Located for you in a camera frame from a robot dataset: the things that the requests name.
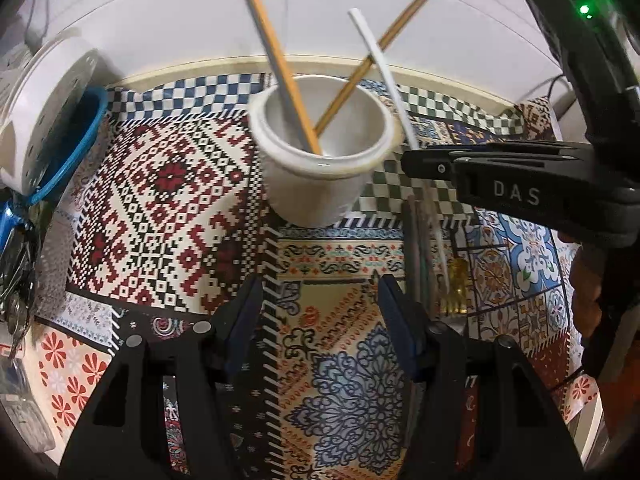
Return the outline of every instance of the white cup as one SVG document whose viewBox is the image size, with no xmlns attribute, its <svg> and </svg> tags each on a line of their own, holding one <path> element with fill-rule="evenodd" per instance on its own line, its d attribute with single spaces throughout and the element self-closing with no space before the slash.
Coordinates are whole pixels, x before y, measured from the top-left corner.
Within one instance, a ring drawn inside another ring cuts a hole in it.
<svg viewBox="0 0 640 480">
<path fill-rule="evenodd" d="M 324 75 L 303 75 L 296 81 L 314 124 L 345 84 Z M 248 105 L 269 202 L 292 224 L 333 224 L 351 210 L 373 169 L 397 143 L 395 119 L 375 95 L 356 87 L 320 136 L 323 155 L 314 155 L 302 150 L 277 89 L 251 96 Z"/>
</svg>

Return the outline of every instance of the black cable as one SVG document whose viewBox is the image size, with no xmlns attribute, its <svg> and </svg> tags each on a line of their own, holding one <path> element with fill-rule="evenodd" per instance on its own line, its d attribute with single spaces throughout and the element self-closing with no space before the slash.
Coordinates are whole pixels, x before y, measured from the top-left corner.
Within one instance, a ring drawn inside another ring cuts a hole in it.
<svg viewBox="0 0 640 480">
<path fill-rule="evenodd" d="M 560 381 L 553 388 L 549 388 L 549 393 L 551 394 L 554 391 L 556 391 L 558 388 L 562 388 L 563 386 L 567 386 L 567 384 L 572 383 L 573 381 L 575 381 L 581 375 L 584 375 L 584 369 L 582 367 L 578 368 L 574 373 L 569 375 L 564 381 Z"/>
<path fill-rule="evenodd" d="M 554 89 L 554 85 L 556 84 L 556 81 L 558 81 L 560 78 L 563 78 L 564 74 L 560 74 L 557 75 L 555 78 L 552 79 L 551 84 L 549 85 L 549 91 L 546 93 L 546 100 L 549 101 L 549 106 L 551 106 L 551 92 Z"/>
</svg>

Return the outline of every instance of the brown stick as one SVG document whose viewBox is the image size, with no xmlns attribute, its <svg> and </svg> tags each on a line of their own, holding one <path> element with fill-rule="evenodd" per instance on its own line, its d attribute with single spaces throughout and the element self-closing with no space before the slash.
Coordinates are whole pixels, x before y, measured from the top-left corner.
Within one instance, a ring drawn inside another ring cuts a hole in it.
<svg viewBox="0 0 640 480">
<path fill-rule="evenodd" d="M 262 1 L 246 1 L 254 19 L 255 26 L 260 34 L 260 38 L 262 39 L 262 44 L 267 51 L 271 68 L 280 84 L 280 90 L 282 90 L 280 95 L 287 119 L 293 123 L 301 133 L 301 140 L 306 139 L 311 151 L 316 155 L 321 155 L 322 152 L 320 150 L 320 144 L 318 143 L 318 136 L 316 136 L 311 119 L 306 113 L 302 95 L 300 95 L 300 89 L 291 75 L 287 61 L 284 59 L 282 48 L 273 30 L 273 26 L 267 17 Z"/>
<path fill-rule="evenodd" d="M 409 22 L 414 14 L 418 12 L 418 10 L 424 5 L 426 1 L 427 0 L 414 0 L 407 6 L 405 10 L 402 11 L 400 16 L 396 18 L 396 20 L 391 24 L 391 27 L 389 27 L 382 38 L 380 38 L 378 44 L 381 50 L 385 50 L 391 44 L 391 42 L 396 38 L 396 36 L 400 33 L 404 26 Z M 342 105 L 345 104 L 347 99 L 353 93 L 353 89 L 356 88 L 356 85 L 366 75 L 373 63 L 373 58 L 371 56 L 367 56 L 360 62 L 356 70 L 353 71 L 349 80 L 340 89 L 338 95 L 334 98 L 331 104 L 329 104 L 329 107 L 325 110 L 324 114 L 322 114 L 322 116 L 316 123 L 317 136 L 320 136 L 322 132 L 324 132 L 325 128 L 333 120 Z"/>
</svg>

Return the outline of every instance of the white wall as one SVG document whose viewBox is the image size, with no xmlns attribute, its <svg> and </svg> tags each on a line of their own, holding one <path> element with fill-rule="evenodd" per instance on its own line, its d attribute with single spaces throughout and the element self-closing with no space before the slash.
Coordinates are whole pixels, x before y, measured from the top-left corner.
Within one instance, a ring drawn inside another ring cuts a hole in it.
<svg viewBox="0 0 640 480">
<path fill-rule="evenodd" d="M 287 54 L 359 59 L 365 50 L 347 10 L 359 7 L 380 35 L 409 1 L 264 3 Z M 101 82 L 184 62 L 264 53 L 244 0 L 26 0 L 18 18 L 30 44 L 70 25 L 79 28 L 106 62 Z M 559 73 L 524 0 L 430 0 L 388 56 L 391 64 L 511 101 Z"/>
</svg>

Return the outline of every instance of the white lettering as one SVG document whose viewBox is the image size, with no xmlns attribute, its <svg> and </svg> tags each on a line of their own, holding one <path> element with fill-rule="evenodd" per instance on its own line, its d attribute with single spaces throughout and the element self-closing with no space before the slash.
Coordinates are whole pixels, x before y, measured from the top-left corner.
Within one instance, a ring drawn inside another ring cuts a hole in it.
<svg viewBox="0 0 640 480">
<path fill-rule="evenodd" d="M 494 195 L 502 196 L 504 195 L 504 184 L 499 180 L 494 180 Z"/>
<path fill-rule="evenodd" d="M 511 196 L 509 198 L 517 198 L 520 202 L 522 202 L 522 197 L 520 196 L 520 190 L 518 189 L 518 184 L 513 184 L 513 189 L 511 189 Z"/>
<path fill-rule="evenodd" d="M 540 203 L 538 193 L 540 193 L 540 190 L 535 187 L 529 189 L 529 200 L 527 200 L 527 202 L 529 202 L 531 205 L 538 205 Z"/>
</svg>

